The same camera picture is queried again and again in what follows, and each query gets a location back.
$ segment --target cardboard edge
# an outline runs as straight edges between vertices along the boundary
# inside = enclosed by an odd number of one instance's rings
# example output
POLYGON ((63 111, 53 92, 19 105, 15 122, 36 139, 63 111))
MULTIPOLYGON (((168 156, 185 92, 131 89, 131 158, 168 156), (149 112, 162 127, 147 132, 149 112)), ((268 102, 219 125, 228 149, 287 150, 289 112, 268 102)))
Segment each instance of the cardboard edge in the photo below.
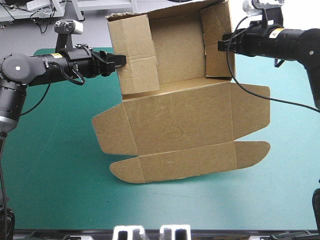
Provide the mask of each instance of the cardboard edge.
POLYGON ((208 8, 212 5, 216 5, 216 4, 220 4, 220 3, 224 3, 224 2, 228 2, 229 0, 198 0, 198 1, 193 1, 193 2, 188 2, 188 3, 181 3, 178 5, 173 5, 173 6, 168 6, 168 7, 164 7, 164 8, 160 8, 160 9, 155 9, 155 10, 150 10, 150 11, 145 11, 145 12, 140 12, 140 13, 132 13, 132 12, 122 12, 122 13, 112 13, 110 15, 105 16, 105 18, 112 22, 112 21, 117 21, 120 19, 126 19, 126 18, 131 18, 131 17, 135 17, 135 16, 139 16, 139 15, 143 15, 143 14, 150 14, 150 13, 156 13, 156 14, 162 14, 162 12, 165 12, 167 10, 173 10, 175 8, 181 8, 184 7, 185 5, 200 5, 201 8, 208 8))

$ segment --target green table surface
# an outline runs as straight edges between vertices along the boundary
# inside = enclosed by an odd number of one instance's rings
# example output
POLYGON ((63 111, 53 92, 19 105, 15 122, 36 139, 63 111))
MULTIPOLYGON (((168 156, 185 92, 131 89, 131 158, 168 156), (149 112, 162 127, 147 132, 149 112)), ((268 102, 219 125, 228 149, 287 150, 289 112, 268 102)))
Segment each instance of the green table surface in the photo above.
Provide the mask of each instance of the green table surface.
MULTIPOLYGON (((111 48, 102 48, 112 52, 111 48)), ((52 53, 41 49, 36 54, 52 53)), ((305 70, 272 59, 237 57, 239 80, 267 85, 273 97, 313 104, 305 70)), ((46 86, 27 89, 24 110, 46 86)), ((18 229, 112 229, 116 225, 190 224, 193 229, 315 229, 312 194, 320 177, 320 115, 271 104, 269 127, 244 137, 268 141, 259 164, 232 172, 129 184, 109 165, 125 156, 99 147, 92 118, 119 104, 116 73, 51 85, 44 102, 8 136, 3 170, 18 229)))

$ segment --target yellow sticker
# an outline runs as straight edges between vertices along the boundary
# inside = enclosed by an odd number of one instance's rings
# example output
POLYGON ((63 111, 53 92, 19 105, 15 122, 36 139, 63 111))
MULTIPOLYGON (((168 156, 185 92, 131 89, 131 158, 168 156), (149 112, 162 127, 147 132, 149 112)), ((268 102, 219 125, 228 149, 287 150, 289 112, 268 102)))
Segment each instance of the yellow sticker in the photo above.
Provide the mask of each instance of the yellow sticker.
POLYGON ((61 59, 63 58, 63 56, 60 53, 51 53, 51 55, 55 58, 55 59, 61 59))
POLYGON ((269 36, 269 38, 271 39, 276 39, 278 37, 278 35, 285 30, 285 28, 277 28, 275 30, 273 30, 269 36))

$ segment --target cardboard box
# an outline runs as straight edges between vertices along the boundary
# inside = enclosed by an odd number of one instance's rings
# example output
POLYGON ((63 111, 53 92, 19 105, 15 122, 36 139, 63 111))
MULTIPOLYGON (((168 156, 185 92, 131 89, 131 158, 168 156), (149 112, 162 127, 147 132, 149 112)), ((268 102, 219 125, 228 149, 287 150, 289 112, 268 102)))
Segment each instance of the cardboard box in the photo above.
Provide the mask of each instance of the cardboard box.
POLYGON ((129 183, 183 179, 250 167, 268 154, 267 142, 235 141, 269 124, 270 103, 226 79, 217 44, 232 29, 227 2, 107 19, 114 52, 127 56, 118 71, 123 101, 92 123, 105 153, 137 156, 111 164, 114 175, 129 183))

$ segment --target cardboard flap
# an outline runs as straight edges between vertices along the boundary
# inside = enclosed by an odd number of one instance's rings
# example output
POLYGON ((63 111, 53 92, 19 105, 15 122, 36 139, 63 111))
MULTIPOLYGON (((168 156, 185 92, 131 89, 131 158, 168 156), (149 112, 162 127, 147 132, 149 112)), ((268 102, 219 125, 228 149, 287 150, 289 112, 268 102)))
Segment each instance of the cardboard flap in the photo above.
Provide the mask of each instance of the cardboard flap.
POLYGON ((259 163, 270 151, 266 141, 235 141, 238 169, 245 169, 259 163))
MULTIPOLYGON (((267 86, 247 84, 243 86, 257 94, 270 96, 270 89, 267 86)), ((230 91, 235 140, 269 125, 270 101, 243 91, 236 83, 230 83, 230 91)))
MULTIPOLYGON (((200 11, 206 56, 207 77, 231 77, 226 53, 218 51, 218 41, 224 34, 232 33, 229 3, 223 2, 200 11)), ((230 63, 235 72, 235 55, 230 53, 230 63)))
POLYGON ((122 94, 159 90, 157 58, 147 15, 112 21, 108 26, 114 53, 126 56, 126 65, 117 70, 122 94))
POLYGON ((126 19, 131 18, 134 16, 138 16, 140 14, 147 14, 150 21, 158 20, 158 19, 167 19, 167 18, 173 18, 176 16, 182 16, 187 14, 192 14, 195 12, 199 12, 201 9, 207 8, 211 5, 224 2, 225 0, 202 0, 202 1, 195 1, 195 2, 189 2, 184 3, 180 5, 170 6, 162 9, 157 9, 149 12, 144 13, 114 13, 110 16, 107 16, 106 18, 108 21, 116 21, 119 19, 126 19))
POLYGON ((114 162, 110 170, 133 184, 184 179, 255 165, 269 149, 267 142, 228 142, 114 162))
POLYGON ((92 119, 95 134, 107 154, 138 155, 135 138, 123 103, 92 119))

